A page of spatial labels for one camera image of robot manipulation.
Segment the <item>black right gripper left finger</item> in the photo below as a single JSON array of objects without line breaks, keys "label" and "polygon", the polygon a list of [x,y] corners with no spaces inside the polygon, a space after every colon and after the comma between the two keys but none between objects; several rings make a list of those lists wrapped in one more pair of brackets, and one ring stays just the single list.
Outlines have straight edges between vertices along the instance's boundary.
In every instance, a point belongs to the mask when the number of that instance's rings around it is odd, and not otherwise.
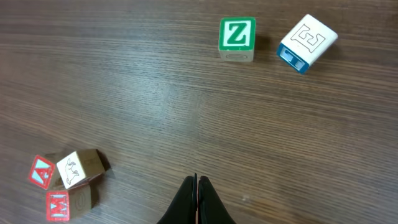
[{"label": "black right gripper left finger", "polygon": [[196,224],[197,174],[186,176],[157,224]]}]

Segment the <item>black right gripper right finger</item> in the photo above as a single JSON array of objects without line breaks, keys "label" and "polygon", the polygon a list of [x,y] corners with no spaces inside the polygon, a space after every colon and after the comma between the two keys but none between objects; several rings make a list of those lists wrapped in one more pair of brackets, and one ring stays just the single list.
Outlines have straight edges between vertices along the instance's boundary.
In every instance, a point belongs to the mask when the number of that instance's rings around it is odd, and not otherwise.
[{"label": "black right gripper right finger", "polygon": [[199,224],[236,224],[206,176],[201,176],[198,184],[198,222]]}]

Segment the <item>red letter M block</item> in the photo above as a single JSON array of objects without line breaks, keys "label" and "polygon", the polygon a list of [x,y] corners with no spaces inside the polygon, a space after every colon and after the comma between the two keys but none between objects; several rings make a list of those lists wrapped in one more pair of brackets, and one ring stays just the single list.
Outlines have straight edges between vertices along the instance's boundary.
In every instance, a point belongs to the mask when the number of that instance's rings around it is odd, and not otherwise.
[{"label": "red letter M block", "polygon": [[50,222],[67,222],[89,212],[91,187],[84,184],[69,190],[48,191],[46,193],[46,219]]}]

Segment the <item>wooden block red picture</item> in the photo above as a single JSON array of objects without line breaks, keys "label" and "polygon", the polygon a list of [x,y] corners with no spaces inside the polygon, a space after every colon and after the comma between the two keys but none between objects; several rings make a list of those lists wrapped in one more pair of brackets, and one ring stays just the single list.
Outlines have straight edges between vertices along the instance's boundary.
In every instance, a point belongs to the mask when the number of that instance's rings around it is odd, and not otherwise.
[{"label": "wooden block red picture", "polygon": [[83,181],[94,179],[105,172],[96,149],[77,150],[57,162],[57,168],[66,189]]}]

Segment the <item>red letter A block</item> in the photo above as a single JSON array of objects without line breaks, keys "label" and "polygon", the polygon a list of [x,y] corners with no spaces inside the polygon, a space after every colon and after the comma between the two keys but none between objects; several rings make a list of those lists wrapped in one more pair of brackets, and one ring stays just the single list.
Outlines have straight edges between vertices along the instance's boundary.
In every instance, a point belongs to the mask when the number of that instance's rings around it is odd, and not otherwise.
[{"label": "red letter A block", "polygon": [[44,190],[62,190],[64,185],[57,162],[62,159],[60,153],[36,155],[29,172],[29,180]]}]

